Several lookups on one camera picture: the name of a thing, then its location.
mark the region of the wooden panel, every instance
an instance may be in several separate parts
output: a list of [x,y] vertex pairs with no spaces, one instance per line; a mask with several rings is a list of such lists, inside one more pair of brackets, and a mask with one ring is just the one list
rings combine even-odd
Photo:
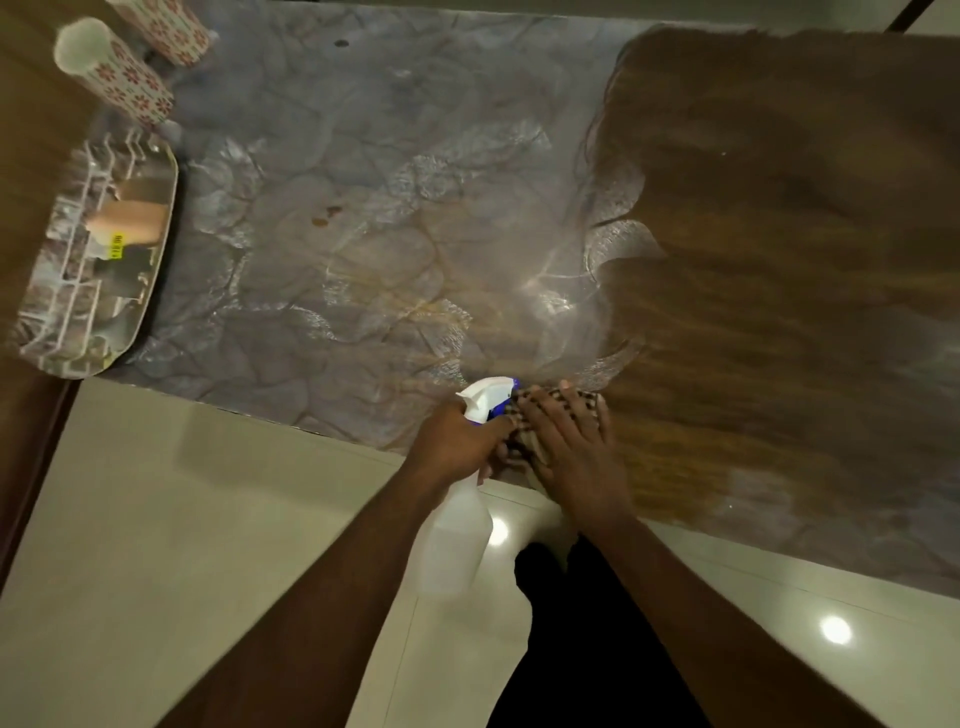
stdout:
[[661,260],[608,263],[643,515],[960,595],[952,39],[668,30],[599,139]]
[[[54,66],[56,29],[83,15],[115,23],[100,0],[0,8],[0,327],[6,335],[33,267],[60,169],[83,139],[93,97]],[[0,583],[29,514],[65,382],[0,354]]]

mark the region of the floral pattern container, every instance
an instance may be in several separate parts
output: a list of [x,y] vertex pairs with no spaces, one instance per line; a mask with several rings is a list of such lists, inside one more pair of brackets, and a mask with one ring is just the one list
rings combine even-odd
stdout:
[[85,17],[62,28],[54,60],[102,100],[151,127],[166,119],[174,95],[106,23]]
[[193,65],[210,47],[210,32],[182,0],[108,0],[170,62]]

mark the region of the yellow label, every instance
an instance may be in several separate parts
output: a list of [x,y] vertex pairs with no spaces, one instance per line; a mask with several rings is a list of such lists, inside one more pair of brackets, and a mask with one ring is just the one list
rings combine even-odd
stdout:
[[119,260],[123,257],[123,233],[115,232],[110,239],[110,260]]

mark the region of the white spray bottle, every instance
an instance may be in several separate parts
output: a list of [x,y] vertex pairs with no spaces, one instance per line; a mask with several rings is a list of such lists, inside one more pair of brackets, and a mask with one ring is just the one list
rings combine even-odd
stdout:
[[[482,424],[491,413],[499,414],[510,399],[516,382],[508,376],[490,376],[473,382],[459,393],[467,402],[464,412],[471,422]],[[450,490],[430,521],[425,534],[418,588],[421,594],[455,596],[473,583],[480,560],[493,531],[490,511],[480,498],[477,479],[480,473],[459,480]]]

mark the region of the kitchen counter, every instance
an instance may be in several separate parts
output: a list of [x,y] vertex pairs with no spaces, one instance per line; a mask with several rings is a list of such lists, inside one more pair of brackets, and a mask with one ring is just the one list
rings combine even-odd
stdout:
[[950,40],[217,5],[106,376],[403,451],[471,379],[605,389],[642,515],[960,595]]

